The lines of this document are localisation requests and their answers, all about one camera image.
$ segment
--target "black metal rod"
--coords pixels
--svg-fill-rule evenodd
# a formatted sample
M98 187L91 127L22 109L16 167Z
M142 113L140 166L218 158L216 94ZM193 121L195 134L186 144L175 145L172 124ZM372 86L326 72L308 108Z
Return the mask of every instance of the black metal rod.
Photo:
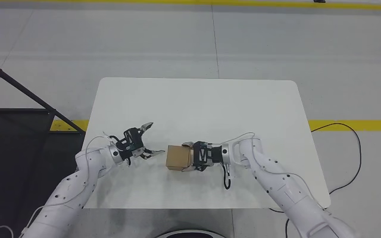
M10 85L14 86L16 89L20 90L23 92L25 95L28 97L32 98L35 102L37 102L39 105L43 106L46 108L49 112L52 112L55 114L58 118L61 120L65 121L67 124L72 126L72 128L76 129L77 131L84 133L85 131L82 130L79 126L75 125L72 121L70 121L67 117L59 113L56 109L51 107L49 104L47 104L44 100L39 98L37 95L32 93L30 90L28 90L26 87L24 87L21 83L16 81L14 78L11 76L7 75L2 69L0 69L0 77L3 78L5 81L7 81Z

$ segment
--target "white table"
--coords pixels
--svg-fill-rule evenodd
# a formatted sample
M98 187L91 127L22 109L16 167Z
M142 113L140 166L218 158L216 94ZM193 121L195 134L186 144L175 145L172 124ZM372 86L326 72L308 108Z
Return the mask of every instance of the white table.
M219 143L244 132L262 138L264 152L308 183L325 207L330 198L302 101L292 81L104 78L99 83L83 148L106 132L154 125L149 149L187 141ZM94 140L93 146L106 141ZM249 170L223 187L221 166L181 173L165 167L166 154L137 159L99 179L87 208L277 208Z

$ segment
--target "cardboard box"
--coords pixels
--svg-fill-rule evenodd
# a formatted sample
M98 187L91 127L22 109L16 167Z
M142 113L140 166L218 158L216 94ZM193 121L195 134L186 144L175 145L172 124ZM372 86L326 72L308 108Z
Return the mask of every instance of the cardboard box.
M189 147L169 145L165 166L169 170L182 171L192 164L192 152Z

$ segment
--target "concrete floor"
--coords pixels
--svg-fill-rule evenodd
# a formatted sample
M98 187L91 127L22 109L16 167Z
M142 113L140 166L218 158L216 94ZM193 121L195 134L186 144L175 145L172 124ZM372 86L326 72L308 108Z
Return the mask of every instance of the concrete floor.
M0 4L0 66L70 119L88 119L103 77L275 79L297 83L308 119L380 119L381 18L355 10L173 5ZM1 107L36 107L0 81ZM330 210L364 237L381 225L381 133L360 132L363 170ZM356 172L350 132L316 132L329 190ZM69 237L154 237L199 227L284 237L267 209L85 209ZM298 237L290 225L289 237Z

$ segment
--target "yellow tape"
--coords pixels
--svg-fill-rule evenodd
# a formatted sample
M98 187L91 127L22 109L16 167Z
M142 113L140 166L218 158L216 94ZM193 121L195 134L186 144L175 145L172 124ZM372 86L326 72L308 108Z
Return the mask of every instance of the yellow tape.
M316 128L328 125L330 123L344 123L352 127L356 131L381 131L381 120L310 120L310 129L314 130ZM321 129L321 131L346 131L350 130L345 126L332 125Z
M89 120L72 120L72 122L84 131L88 129ZM54 120L50 131L75 131L75 129L64 121Z
M83 130L87 130L89 120L73 120L73 122ZM381 120L309 120L310 129L314 130L321 126L328 125L330 123L344 123L352 127L356 131L381 131ZM61 120L53 122L50 131L74 131L75 129ZM347 127L340 125L333 125L321 129L321 131L347 131L350 130Z
M277 2L277 1L250 1L250 0L0 0L0 2L79 2L79 3L138 3L138 4L187 4L187 5L228 5L244 7L291 7L291 8L334 8L381 10L381 4L362 4L328 2L319 4L306 2Z

